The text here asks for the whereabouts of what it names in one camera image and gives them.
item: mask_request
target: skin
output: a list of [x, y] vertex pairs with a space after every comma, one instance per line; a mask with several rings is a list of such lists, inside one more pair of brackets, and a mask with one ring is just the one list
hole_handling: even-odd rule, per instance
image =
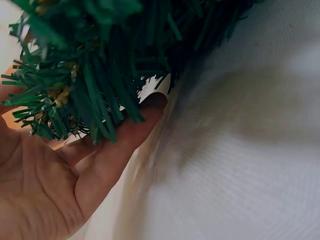
[[[0, 99], [19, 91], [0, 86]], [[0, 117], [0, 239], [62, 240], [72, 236], [117, 183], [166, 104], [164, 95], [150, 95], [141, 105], [146, 122], [125, 120], [117, 129], [117, 143], [103, 140], [94, 146], [91, 138], [85, 137], [58, 150], [48, 145], [55, 142], [29, 136], [27, 130], [10, 129]], [[0, 106], [1, 115], [9, 110]]]

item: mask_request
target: artificial pine needle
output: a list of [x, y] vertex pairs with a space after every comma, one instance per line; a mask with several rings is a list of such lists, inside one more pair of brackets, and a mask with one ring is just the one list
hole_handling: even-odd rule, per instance
[[31, 134], [89, 134], [116, 141], [124, 120], [143, 122], [139, 93], [170, 75], [169, 91], [195, 53], [229, 39], [257, 0], [11, 0], [24, 14], [10, 24], [22, 46], [4, 85], [25, 87], [6, 106]]

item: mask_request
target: white fabric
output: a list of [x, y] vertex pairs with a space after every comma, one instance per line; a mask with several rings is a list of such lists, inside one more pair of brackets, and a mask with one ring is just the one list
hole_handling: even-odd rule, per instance
[[320, 0], [266, 0], [190, 64], [86, 239], [319, 240], [319, 144]]

